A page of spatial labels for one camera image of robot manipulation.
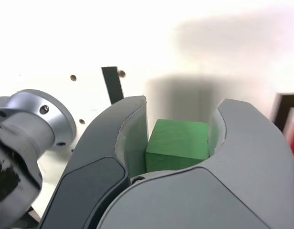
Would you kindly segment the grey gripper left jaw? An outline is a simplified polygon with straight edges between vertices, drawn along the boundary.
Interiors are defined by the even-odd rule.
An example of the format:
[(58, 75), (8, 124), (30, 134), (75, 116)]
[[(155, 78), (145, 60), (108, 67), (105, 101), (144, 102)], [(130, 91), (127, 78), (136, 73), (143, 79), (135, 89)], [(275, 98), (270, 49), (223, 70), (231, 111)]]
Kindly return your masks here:
[(95, 229), (110, 203), (146, 173), (147, 101), (127, 97), (86, 128), (47, 206), (41, 229)]

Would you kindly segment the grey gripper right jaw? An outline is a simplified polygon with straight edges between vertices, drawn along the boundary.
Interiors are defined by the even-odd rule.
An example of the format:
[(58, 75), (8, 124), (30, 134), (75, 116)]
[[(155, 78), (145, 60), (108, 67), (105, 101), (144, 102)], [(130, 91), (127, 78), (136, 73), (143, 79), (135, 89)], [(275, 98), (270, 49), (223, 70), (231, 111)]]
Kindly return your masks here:
[(210, 158), (123, 191), (100, 229), (294, 229), (294, 156), (253, 105), (223, 100)]

